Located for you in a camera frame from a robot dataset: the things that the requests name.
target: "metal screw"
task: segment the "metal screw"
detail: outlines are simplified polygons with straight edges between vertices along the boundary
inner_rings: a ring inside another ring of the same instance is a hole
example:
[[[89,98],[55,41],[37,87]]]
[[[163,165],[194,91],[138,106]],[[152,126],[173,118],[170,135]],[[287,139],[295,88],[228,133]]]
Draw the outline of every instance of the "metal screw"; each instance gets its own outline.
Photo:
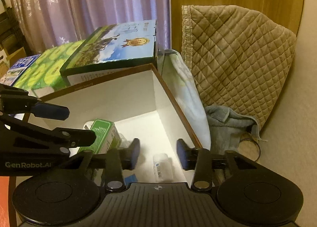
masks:
[[[62,131],[61,132],[64,136],[70,136],[70,134],[68,133],[68,132],[66,132],[66,131]]]
[[[121,188],[123,186],[123,184],[121,181],[114,180],[114,181],[108,182],[107,186],[110,189],[118,189],[118,188]]]
[[[209,187],[209,183],[207,181],[201,180],[201,181],[196,181],[194,183],[194,186],[198,189],[207,189]]]
[[[64,154],[67,154],[69,152],[69,150],[65,147],[60,147],[60,151]]]

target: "gray towel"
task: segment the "gray towel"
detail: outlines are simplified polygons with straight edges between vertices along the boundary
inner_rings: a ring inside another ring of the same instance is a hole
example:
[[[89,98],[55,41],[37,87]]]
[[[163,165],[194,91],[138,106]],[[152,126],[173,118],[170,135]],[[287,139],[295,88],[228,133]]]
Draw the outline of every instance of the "gray towel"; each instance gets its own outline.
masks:
[[[224,154],[226,150],[238,150],[240,137],[246,131],[261,140],[256,118],[240,115],[229,107],[211,105],[205,107],[210,129],[213,154]]]

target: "purple curtain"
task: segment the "purple curtain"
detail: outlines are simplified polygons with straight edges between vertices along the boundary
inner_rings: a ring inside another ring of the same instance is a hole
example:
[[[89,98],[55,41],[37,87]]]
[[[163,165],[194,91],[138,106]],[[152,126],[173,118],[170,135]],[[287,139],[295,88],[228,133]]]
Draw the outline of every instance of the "purple curtain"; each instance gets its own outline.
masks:
[[[11,4],[35,53],[85,39],[101,26],[148,19],[157,20],[159,45],[169,48],[168,0],[11,0]]]

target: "white bottle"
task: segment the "white bottle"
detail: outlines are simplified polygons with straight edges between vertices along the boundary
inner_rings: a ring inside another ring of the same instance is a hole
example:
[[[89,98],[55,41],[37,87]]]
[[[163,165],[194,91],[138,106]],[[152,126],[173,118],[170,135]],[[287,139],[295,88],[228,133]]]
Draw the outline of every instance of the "white bottle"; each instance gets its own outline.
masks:
[[[172,167],[167,154],[153,156],[154,175],[157,182],[173,182]]]

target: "quilted fabric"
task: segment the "quilted fabric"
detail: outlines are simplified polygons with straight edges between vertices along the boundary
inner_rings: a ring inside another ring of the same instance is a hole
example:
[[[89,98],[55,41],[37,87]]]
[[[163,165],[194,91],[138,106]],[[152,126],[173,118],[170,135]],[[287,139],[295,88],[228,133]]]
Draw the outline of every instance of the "quilted fabric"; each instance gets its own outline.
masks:
[[[225,105],[262,127],[291,67],[296,35],[239,6],[183,6],[182,12],[182,58],[203,105]]]

